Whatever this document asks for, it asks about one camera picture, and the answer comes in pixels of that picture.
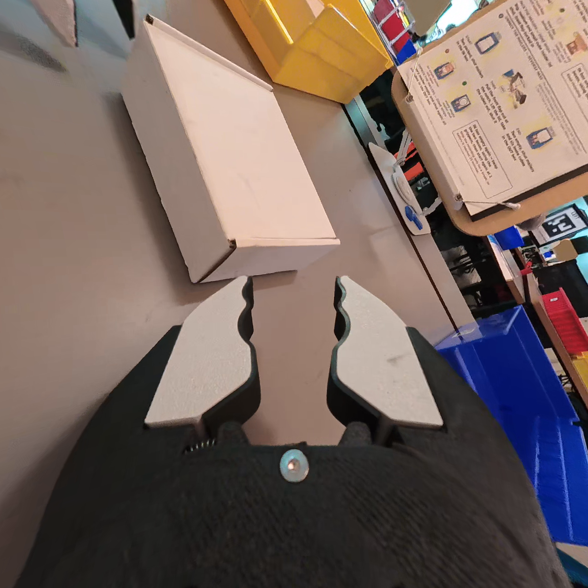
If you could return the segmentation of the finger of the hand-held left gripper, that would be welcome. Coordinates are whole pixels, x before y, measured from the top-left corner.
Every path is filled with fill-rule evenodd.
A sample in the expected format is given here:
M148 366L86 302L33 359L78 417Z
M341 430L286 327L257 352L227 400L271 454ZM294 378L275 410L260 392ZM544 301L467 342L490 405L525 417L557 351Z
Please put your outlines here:
M133 40L140 20L139 1L112 1L127 37Z
M75 1L30 1L38 15L67 47L77 47Z

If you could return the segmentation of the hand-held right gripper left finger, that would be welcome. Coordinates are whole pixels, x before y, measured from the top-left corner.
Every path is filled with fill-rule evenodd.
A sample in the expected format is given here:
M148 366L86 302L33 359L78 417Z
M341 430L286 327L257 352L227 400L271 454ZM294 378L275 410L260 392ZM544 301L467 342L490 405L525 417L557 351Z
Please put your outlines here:
M253 308L253 278L239 276L184 320L145 417L148 429L187 426L211 440L254 415L261 383Z

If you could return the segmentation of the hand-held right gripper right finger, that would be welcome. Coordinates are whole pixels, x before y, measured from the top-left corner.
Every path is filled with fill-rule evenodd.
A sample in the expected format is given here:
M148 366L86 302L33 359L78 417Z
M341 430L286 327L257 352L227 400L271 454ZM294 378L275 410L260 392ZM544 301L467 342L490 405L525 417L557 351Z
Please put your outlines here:
M396 427L441 430L443 418L404 321L349 276L336 278L334 310L326 400L335 419L364 423L377 444Z

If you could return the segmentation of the blue plastic bin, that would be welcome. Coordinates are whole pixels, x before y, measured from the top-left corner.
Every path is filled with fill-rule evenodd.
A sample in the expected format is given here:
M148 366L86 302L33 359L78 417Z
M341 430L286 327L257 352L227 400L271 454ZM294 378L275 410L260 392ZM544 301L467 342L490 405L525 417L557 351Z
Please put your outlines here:
M524 307L461 327L435 348L502 425L552 539L587 546L586 440Z

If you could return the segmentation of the white cardboard box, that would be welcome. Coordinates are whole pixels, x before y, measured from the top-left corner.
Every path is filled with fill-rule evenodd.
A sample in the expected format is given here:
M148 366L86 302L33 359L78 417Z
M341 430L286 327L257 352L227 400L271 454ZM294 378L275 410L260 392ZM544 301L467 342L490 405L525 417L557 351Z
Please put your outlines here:
M192 283L304 269L340 244L271 85L148 14L122 98Z

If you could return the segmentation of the yellow plastic bin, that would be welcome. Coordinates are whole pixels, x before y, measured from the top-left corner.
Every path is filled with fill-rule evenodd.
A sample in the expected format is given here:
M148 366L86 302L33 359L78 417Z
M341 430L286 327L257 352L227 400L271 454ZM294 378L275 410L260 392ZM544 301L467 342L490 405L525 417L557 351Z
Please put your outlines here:
M271 80L349 103L392 66L360 1L225 1Z

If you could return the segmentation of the white oval puck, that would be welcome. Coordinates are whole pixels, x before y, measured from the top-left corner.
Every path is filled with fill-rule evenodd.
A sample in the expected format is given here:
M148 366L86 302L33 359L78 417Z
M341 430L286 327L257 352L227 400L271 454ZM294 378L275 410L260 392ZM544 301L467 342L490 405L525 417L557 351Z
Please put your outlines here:
M413 193L404 173L401 170L396 170L392 173L391 178L396 188L396 191L398 192L402 200L404 200L406 204L408 206L411 206L412 208L418 205L415 194Z

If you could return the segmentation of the red plastic bin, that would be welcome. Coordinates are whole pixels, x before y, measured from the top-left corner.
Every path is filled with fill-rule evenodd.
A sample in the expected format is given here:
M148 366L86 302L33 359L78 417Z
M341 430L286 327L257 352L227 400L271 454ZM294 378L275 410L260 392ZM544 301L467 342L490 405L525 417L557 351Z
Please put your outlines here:
M409 40L409 20L400 1L377 1L373 16L388 41L393 41L396 52Z
M542 300L567 353L581 356L587 352L587 332L564 290L546 293Z

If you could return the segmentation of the black white marker sign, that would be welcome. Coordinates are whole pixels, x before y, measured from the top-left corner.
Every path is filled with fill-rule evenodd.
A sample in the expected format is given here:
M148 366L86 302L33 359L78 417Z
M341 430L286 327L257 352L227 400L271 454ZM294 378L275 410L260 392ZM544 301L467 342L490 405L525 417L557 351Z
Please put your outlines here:
M539 227L532 231L539 246L549 245L575 236L587 229L587 212L572 203L549 214Z

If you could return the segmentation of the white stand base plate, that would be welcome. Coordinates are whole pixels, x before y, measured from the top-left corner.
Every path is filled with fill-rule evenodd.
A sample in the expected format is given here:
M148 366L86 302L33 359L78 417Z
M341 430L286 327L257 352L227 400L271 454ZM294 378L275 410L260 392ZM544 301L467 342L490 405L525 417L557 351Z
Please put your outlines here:
M392 202L397 206L399 213L400 213L400 216L401 216L401 219L404 222L406 228L414 236L431 235L431 229L430 229L429 222L428 222L426 215L424 214L419 202L418 202L418 205L416 205L413 209L418 214L418 216L423 224L423 230L419 231L416 228L416 226L413 223L409 222L407 220L407 218L405 217L405 206L407 204L404 200L402 200L402 198L400 197L400 195L396 191L396 188L395 188L394 183L391 178L391 175L394 171L396 171L396 170L402 171L401 167L396 162L396 159L393 156L393 154L391 154L390 152L381 148L380 146L378 146L375 143L369 143L369 150L370 150L371 156L374 159L376 167L378 168L378 171L382 175L382 178L385 182L385 185L388 188L390 195L392 196Z

